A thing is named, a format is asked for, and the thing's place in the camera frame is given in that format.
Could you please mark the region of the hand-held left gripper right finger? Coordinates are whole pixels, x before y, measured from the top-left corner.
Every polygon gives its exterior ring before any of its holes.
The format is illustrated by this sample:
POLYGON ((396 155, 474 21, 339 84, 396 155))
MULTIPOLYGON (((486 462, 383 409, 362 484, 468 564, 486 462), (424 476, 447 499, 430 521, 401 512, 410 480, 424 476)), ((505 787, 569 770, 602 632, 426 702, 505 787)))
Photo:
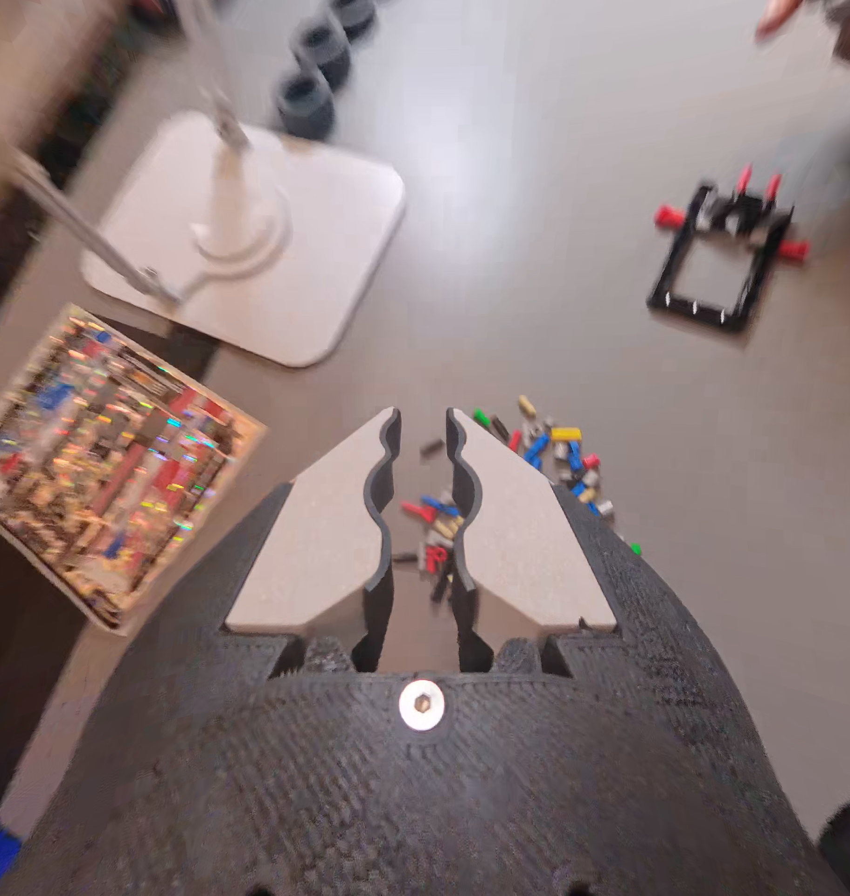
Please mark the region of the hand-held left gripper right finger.
POLYGON ((541 472, 460 409, 446 411, 453 503, 450 607, 462 671, 489 671, 501 648, 523 639, 618 632, 609 587, 574 520, 581 510, 541 472))

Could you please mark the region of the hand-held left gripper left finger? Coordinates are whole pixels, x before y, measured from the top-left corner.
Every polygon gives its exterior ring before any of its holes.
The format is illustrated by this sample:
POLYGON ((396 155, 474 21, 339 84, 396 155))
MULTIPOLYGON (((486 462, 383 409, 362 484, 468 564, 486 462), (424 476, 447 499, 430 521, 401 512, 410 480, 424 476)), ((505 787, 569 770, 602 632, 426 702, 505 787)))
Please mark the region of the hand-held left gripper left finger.
POLYGON ((287 485, 225 618, 232 633, 331 637, 376 670, 394 605, 392 537, 402 417, 386 408, 287 485))

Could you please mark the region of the pile of lego pieces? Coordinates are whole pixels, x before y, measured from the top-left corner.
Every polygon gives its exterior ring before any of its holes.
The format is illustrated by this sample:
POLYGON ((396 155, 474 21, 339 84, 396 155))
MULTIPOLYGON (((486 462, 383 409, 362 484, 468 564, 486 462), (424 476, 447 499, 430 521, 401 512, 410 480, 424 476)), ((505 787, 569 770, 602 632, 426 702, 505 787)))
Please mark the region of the pile of lego pieces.
MULTIPOLYGON (((596 518, 613 522, 615 507, 603 495, 601 464, 595 453, 586 453, 579 427, 558 427, 552 417, 540 418, 524 395, 518 397, 519 423, 508 427, 496 414, 474 407, 476 428, 490 434, 530 469, 543 474, 554 486, 577 499, 596 518)), ((416 566, 421 575, 434 579, 431 600, 440 604, 453 581, 453 552, 467 513, 456 499, 454 486, 438 496, 422 495, 418 501, 403 501, 404 514, 422 525, 422 537, 414 550, 396 551, 395 566, 416 566)))

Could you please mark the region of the black lego frame red pins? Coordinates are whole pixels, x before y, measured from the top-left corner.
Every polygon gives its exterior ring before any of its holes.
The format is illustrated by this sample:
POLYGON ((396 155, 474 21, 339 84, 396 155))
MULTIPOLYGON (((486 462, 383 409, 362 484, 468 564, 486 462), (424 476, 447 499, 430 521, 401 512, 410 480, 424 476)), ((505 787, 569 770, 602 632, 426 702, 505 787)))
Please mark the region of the black lego frame red pins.
POLYGON ((669 231, 673 238, 645 301, 650 311, 710 330, 740 334, 753 322, 776 265, 805 263, 809 242, 789 237, 795 208, 779 206, 782 173, 775 172, 761 192, 751 189, 752 175, 753 168, 748 165, 729 193, 722 192, 716 183, 703 182, 685 209, 669 204, 657 208, 655 228, 669 231), (677 288, 694 244, 706 238, 724 238, 748 252, 744 281, 727 307, 689 297, 677 288))

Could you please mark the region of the colourful lego picture booklet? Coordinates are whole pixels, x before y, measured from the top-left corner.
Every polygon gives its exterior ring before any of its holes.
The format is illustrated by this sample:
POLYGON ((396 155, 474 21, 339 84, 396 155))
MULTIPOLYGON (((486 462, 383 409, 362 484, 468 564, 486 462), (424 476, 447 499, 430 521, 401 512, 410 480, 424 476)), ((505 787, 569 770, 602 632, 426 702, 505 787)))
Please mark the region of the colourful lego picture booklet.
POLYGON ((0 394, 0 537, 117 632, 266 432, 68 304, 0 394))

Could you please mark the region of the black lego tyre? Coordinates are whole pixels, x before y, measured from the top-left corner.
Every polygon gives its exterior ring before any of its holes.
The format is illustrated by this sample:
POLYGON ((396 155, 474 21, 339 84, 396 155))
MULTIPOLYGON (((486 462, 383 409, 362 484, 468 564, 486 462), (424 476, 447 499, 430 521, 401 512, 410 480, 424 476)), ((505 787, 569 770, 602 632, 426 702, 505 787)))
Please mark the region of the black lego tyre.
POLYGON ((350 41, 330 13, 318 13, 301 21, 293 32, 290 47, 299 66, 318 70, 331 89, 340 89, 347 82, 352 67, 350 41))
POLYGON ((327 140, 334 127, 334 98, 318 69, 296 69, 275 86, 278 127, 291 137, 327 140))
POLYGON ((375 1, 328 1, 328 8, 347 39, 359 39, 376 19, 375 1))

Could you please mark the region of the person's right hand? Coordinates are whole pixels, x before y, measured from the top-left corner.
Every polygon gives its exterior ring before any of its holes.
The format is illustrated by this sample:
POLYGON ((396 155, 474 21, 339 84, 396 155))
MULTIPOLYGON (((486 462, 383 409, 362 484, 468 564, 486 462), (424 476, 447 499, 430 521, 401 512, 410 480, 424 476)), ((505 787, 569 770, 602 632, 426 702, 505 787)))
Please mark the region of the person's right hand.
POLYGON ((755 26, 755 41, 771 39, 799 11, 804 1, 767 1, 755 26))

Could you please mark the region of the white desk stand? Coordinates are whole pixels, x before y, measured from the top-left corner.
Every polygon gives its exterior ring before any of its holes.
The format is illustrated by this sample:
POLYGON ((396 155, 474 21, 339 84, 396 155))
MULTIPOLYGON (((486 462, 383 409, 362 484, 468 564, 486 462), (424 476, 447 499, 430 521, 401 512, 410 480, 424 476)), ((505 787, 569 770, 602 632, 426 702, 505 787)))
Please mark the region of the white desk stand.
POLYGON ((341 340, 404 208, 394 168, 240 122, 209 2, 176 2, 206 111, 158 127, 97 226, 95 291, 289 368, 341 340))

